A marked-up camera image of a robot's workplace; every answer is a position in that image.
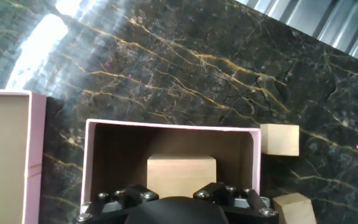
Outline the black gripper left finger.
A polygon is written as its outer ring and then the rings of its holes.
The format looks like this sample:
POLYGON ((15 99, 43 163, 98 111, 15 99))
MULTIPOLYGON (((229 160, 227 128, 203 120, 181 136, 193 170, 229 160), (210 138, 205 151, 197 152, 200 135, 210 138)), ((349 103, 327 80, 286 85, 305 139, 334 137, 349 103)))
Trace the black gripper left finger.
POLYGON ((139 205, 158 200, 159 195, 143 185, 130 185, 98 196, 82 205, 77 224, 125 223, 129 213, 139 205))

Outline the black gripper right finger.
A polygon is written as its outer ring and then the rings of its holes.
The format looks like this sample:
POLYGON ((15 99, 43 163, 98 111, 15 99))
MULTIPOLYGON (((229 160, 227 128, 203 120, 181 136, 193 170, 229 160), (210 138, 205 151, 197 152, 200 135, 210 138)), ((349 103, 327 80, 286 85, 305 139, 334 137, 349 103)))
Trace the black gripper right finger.
POLYGON ((197 190, 193 198, 217 205, 228 223, 278 224, 278 212, 253 189, 211 182, 197 190))

